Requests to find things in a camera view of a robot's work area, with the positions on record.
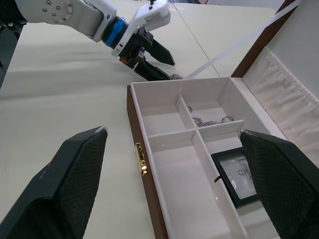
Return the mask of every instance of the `white strap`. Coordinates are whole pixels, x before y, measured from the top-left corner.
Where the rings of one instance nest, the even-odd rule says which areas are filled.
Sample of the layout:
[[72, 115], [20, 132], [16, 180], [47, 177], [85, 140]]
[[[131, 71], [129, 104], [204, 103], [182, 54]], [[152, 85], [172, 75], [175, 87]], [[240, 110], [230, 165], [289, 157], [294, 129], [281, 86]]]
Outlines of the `white strap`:
[[235, 44], [227, 48], [222, 53], [215, 56], [213, 59], [199, 67], [197, 70], [195, 70], [193, 73], [190, 73], [188, 76], [185, 77], [185, 79], [193, 79], [195, 76], [197, 76], [199, 73], [204, 71], [207, 67], [211, 66], [212, 64], [216, 63], [217, 61], [223, 59], [227, 55], [229, 55], [231, 52], [242, 46], [244, 43], [246, 43], [249, 39], [251, 39], [253, 36], [260, 34], [267, 26], [277, 21], [282, 16], [286, 15], [288, 12], [296, 8], [300, 4], [301, 0], [296, 0], [283, 10], [281, 10], [279, 13], [272, 16], [270, 19], [265, 21], [264, 23], [257, 26], [252, 32], [250, 32], [248, 35], [241, 38], [239, 41], [237, 41]]

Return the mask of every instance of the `blue ring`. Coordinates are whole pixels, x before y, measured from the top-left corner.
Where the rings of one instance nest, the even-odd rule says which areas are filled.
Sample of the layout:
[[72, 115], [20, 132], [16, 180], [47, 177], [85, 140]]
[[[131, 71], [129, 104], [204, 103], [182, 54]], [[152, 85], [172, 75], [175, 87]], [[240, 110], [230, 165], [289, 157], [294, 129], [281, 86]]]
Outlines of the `blue ring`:
[[112, 32], [109, 38], [106, 40], [105, 45], [107, 46], [112, 45], [115, 37], [122, 31], [124, 23], [125, 23], [125, 19], [121, 17], [120, 20], [114, 24]]

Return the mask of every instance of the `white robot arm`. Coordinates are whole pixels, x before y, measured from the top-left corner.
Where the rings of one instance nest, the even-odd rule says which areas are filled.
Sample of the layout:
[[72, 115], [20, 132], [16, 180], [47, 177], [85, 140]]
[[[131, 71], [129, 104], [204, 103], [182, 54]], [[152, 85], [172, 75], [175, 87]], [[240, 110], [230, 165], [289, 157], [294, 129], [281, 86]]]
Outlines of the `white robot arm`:
[[145, 60], [148, 51], [160, 62], [174, 65], [170, 52], [149, 31], [167, 25], [167, 0], [152, 0], [140, 7], [129, 23], [117, 16], [106, 0], [1, 0], [0, 25], [12, 27], [25, 22], [66, 25], [95, 42], [112, 47], [112, 55], [147, 80], [168, 80], [168, 75]]

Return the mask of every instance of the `gold clasp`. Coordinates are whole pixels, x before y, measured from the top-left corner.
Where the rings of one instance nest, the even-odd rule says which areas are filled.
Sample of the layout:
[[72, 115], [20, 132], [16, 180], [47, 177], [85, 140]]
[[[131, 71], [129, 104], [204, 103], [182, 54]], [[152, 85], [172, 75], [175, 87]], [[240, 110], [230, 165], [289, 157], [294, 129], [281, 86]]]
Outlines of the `gold clasp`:
[[146, 166], [146, 162], [145, 162], [144, 153], [143, 153], [143, 150], [142, 150], [141, 143], [136, 143], [135, 144], [135, 153], [136, 153], [136, 159], [138, 161], [138, 165], [139, 165], [139, 169], [140, 169], [141, 175], [145, 176], [145, 175], [147, 175], [148, 171], [147, 171], [147, 166]]

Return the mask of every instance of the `white fabric lining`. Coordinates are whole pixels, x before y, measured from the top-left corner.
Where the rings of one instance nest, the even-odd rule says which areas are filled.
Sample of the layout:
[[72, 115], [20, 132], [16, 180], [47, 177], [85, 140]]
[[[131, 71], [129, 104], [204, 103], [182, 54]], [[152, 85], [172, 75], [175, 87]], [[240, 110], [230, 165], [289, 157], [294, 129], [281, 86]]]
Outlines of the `white fabric lining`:
[[242, 78], [284, 133], [319, 167], [319, 100], [265, 47]]

